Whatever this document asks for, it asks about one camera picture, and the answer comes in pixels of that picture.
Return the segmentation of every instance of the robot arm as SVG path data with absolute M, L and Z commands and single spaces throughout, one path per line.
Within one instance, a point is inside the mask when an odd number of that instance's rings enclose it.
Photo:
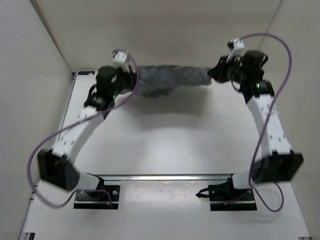
M 137 76 L 129 66 L 129 57 L 123 52 L 113 56 L 113 65 L 98 70 L 96 85 L 89 90 L 78 121 L 97 115 L 115 106 L 115 98 L 124 89 L 133 89 Z M 42 149 L 38 155 L 40 178 L 66 191 L 74 189 L 103 189 L 104 180 L 98 176 L 78 171 L 75 161 L 78 153 L 92 132 L 107 118 L 109 112 L 98 115 L 66 131 L 49 150 Z M 90 195 L 96 197 L 98 192 Z
M 261 141 L 262 158 L 253 165 L 252 180 L 255 184 L 291 181 L 304 159 L 301 153 L 293 151 L 288 142 L 276 107 L 270 109 L 275 93 L 271 83 L 263 79 L 262 70 L 268 56 L 256 50 L 245 51 L 239 39 L 229 42 L 228 47 L 230 54 L 222 56 L 217 66 L 208 71 L 208 75 L 218 83 L 231 81 L 240 85 L 237 91 L 242 93 L 259 134 L 271 111 Z M 248 189 L 248 179 L 249 170 L 234 174 L 229 183 L 235 189 Z

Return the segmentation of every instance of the gray cloth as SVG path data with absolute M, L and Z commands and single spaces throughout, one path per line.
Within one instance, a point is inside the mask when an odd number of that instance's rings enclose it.
M 208 86 L 212 83 L 207 75 L 210 69 L 176 65 L 141 66 L 140 82 L 135 95 L 156 98 L 168 95 L 173 89 L 182 86 Z

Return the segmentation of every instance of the white connector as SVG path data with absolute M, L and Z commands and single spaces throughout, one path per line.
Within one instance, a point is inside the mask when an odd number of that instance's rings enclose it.
M 230 43 L 232 43 L 232 48 L 226 62 L 229 62 L 235 56 L 242 57 L 246 53 L 245 45 L 239 38 L 232 39 Z
M 130 58 L 126 52 L 119 51 L 113 56 L 112 63 L 115 68 L 122 68 L 125 73 L 129 73 Z

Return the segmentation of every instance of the white table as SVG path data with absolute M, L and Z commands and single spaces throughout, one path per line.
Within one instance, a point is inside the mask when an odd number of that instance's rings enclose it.
M 63 125 L 74 122 L 94 75 L 78 75 Z M 110 113 L 76 160 L 93 174 L 228 174 L 248 169 L 258 134 L 242 95 L 230 84 L 180 88 L 170 96 L 136 96 Z M 118 210 L 73 209 L 73 201 L 54 210 L 34 200 L 25 232 L 35 240 L 298 240 L 310 236 L 290 183 L 281 184 L 284 208 L 271 213 L 256 199 L 258 211 L 210 212 L 195 197 L 206 181 L 122 181 Z M 62 202 L 67 194 L 40 182 L 39 191 Z M 280 194 L 259 187 L 270 207 Z

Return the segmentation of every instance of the robotic arm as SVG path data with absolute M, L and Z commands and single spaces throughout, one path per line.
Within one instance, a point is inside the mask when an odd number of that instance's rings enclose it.
M 113 65 L 98 70 L 96 85 L 93 85 L 78 116 L 78 121 L 115 106 L 115 98 L 124 89 L 133 90 L 137 76 L 129 66 L 129 57 L 123 52 L 113 56 Z M 68 192 L 74 189 L 104 189 L 104 180 L 98 176 L 78 171 L 75 167 L 77 155 L 92 132 L 106 119 L 99 115 L 83 124 L 69 129 L 50 150 L 42 149 L 38 155 L 40 178 Z M 88 193 L 97 198 L 100 192 Z
M 241 93 L 254 118 L 260 134 L 267 114 L 271 111 L 269 123 L 261 141 L 261 159 L 256 161 L 251 172 L 255 184 L 291 181 L 304 159 L 301 153 L 293 151 L 281 126 L 278 112 L 270 109 L 275 92 L 271 83 L 263 79 L 263 65 L 268 56 L 257 50 L 245 51 L 239 39 L 228 43 L 230 54 L 222 56 L 208 75 L 218 83 L 231 82 Z M 249 171 L 236 173 L 228 181 L 234 189 L 249 189 Z

